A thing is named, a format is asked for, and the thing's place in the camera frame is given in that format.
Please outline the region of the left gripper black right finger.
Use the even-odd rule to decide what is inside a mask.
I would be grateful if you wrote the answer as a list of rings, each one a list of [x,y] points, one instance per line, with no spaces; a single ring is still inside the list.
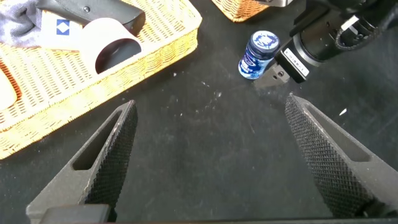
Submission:
[[[315,185],[334,216],[397,217],[394,168],[301,97],[287,97],[285,116]]]

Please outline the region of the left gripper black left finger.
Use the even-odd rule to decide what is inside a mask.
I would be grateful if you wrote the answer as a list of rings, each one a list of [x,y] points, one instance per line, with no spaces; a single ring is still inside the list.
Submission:
[[[25,213],[31,223],[107,223],[126,178],[137,128],[133,100],[118,106]]]

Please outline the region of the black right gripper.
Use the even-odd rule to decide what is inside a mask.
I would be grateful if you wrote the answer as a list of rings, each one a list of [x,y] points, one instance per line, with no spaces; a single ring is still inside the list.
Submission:
[[[307,80],[310,70],[288,47],[281,48],[273,63],[261,77],[254,81],[256,88],[268,88],[287,83],[292,78],[296,83]]]

